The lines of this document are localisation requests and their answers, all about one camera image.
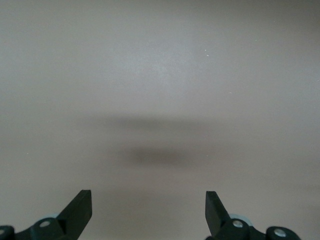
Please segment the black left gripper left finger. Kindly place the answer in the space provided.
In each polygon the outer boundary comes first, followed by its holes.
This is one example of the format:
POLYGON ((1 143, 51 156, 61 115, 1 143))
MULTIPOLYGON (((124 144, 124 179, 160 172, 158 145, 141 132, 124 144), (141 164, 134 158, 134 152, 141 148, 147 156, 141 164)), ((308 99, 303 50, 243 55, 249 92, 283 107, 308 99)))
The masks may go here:
POLYGON ((81 190, 56 216, 43 218, 15 232, 11 225, 0 227, 2 240, 77 240, 92 217, 92 192, 81 190))

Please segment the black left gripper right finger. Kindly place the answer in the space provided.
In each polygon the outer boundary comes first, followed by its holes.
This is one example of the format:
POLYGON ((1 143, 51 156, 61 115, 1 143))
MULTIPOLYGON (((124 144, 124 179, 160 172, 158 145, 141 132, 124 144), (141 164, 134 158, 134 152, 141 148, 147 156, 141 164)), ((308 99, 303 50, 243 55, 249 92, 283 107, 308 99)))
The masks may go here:
POLYGON ((215 191, 205 194, 205 219, 210 231, 208 240, 299 240, 292 230, 270 226, 258 231, 245 217, 229 214, 215 191))

